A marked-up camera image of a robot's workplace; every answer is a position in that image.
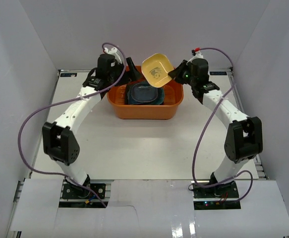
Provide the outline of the black floral square plate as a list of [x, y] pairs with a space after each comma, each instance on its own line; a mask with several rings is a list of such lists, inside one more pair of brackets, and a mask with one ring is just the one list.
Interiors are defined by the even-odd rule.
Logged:
[[125, 87], [125, 92], [124, 92], [124, 104], [125, 104], [125, 105], [128, 105], [128, 104], [129, 104], [129, 102], [128, 102], [128, 93], [129, 93], [131, 87], [132, 87], [131, 84], [128, 84], [128, 85], [126, 85], [126, 87]]

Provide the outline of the yellow square dish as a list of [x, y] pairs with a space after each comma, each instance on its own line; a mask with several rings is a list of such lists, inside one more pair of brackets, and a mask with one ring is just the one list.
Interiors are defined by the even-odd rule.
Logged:
[[147, 82], [155, 88], [168, 84], [172, 78], [168, 75], [174, 67], [166, 55], [156, 53], [145, 59], [141, 71]]

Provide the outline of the clear glass plate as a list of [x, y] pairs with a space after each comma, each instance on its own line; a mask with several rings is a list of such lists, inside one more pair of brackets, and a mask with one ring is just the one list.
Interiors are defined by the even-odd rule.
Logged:
[[147, 83], [138, 83], [131, 87], [128, 101], [131, 104], [150, 103], [157, 99], [158, 89]]

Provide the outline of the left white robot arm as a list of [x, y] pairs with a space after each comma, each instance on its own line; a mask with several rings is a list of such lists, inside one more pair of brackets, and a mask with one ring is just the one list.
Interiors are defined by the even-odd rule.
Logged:
[[92, 69], [82, 84], [77, 101], [73, 102], [54, 122], [42, 127], [43, 150], [62, 169], [65, 179], [73, 186], [73, 192], [80, 198], [90, 193], [89, 175], [78, 166], [76, 160], [80, 146], [75, 134], [111, 85], [121, 86], [140, 79], [141, 74], [127, 57], [119, 62], [113, 54], [104, 53], [98, 58], [97, 67]]

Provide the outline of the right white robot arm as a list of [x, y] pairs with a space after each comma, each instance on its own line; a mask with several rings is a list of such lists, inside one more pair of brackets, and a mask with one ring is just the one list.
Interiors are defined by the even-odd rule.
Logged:
[[250, 117], [241, 112], [222, 93], [219, 86], [211, 82], [208, 62], [202, 58], [184, 60], [168, 73], [179, 84], [191, 87], [193, 96], [217, 117], [227, 129], [224, 142], [225, 157], [219, 167], [212, 172], [209, 183], [196, 187], [207, 189], [220, 198], [226, 194], [227, 184], [240, 176], [242, 167], [263, 151], [262, 122], [258, 117]]

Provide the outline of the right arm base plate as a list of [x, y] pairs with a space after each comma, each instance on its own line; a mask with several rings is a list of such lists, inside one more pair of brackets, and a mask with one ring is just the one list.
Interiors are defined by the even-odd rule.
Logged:
[[193, 193], [195, 211], [202, 210], [239, 210], [239, 192], [236, 182], [223, 184], [219, 187], [201, 188], [190, 184], [188, 190]]

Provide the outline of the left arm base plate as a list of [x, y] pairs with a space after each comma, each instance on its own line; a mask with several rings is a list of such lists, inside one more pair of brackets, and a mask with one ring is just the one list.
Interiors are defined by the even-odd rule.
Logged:
[[[110, 197], [110, 185], [105, 183], [91, 183], [89, 187], [99, 196], [105, 205]], [[105, 208], [94, 193], [75, 188], [72, 184], [63, 182], [59, 200], [59, 208]]]

